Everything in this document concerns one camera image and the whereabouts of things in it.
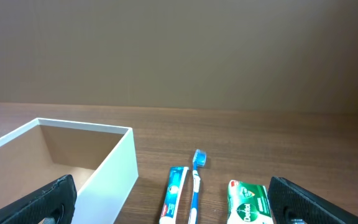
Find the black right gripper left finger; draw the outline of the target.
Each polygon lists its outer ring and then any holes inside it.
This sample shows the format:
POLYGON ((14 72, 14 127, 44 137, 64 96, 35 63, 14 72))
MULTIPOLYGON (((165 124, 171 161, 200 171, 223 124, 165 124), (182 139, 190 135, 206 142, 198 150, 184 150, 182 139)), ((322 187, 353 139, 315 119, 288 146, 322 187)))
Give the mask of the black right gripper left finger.
POLYGON ((70 224, 77 199, 73 176, 63 175, 0 209, 0 224, 70 224))

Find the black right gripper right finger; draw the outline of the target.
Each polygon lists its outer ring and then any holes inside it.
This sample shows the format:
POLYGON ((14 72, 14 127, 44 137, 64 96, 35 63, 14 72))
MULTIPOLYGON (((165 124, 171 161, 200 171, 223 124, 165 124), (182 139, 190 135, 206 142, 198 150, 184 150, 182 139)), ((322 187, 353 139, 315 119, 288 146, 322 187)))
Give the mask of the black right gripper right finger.
POLYGON ((279 224, 358 224, 358 216, 284 177, 272 177, 268 199, 279 224))

